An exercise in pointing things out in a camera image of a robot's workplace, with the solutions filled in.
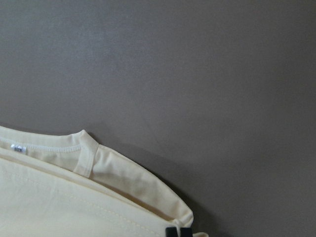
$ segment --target gray background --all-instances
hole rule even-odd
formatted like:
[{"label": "gray background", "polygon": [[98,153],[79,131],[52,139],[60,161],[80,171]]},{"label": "gray background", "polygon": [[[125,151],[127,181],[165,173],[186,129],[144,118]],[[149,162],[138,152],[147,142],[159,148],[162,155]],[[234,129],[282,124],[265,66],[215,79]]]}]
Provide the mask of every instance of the gray background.
[{"label": "gray background", "polygon": [[211,237],[316,235],[316,2],[2,0],[0,125],[85,129]]}]

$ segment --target garment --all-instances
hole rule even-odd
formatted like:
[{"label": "garment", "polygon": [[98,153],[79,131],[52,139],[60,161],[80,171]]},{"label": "garment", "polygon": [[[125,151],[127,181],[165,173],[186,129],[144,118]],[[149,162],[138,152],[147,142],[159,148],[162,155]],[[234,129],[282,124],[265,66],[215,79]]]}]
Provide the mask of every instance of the garment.
[{"label": "garment", "polygon": [[192,221],[166,184],[85,130],[0,126],[0,237],[164,237]]}]

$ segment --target cream fabric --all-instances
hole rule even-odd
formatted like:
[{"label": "cream fabric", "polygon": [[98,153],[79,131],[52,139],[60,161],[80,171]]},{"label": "cream fabric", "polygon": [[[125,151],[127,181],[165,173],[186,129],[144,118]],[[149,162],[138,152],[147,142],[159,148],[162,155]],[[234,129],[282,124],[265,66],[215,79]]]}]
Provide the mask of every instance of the cream fabric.
[{"label": "cream fabric", "polygon": [[1,237],[164,237],[192,221],[160,179],[85,130],[55,136],[0,126]]}]

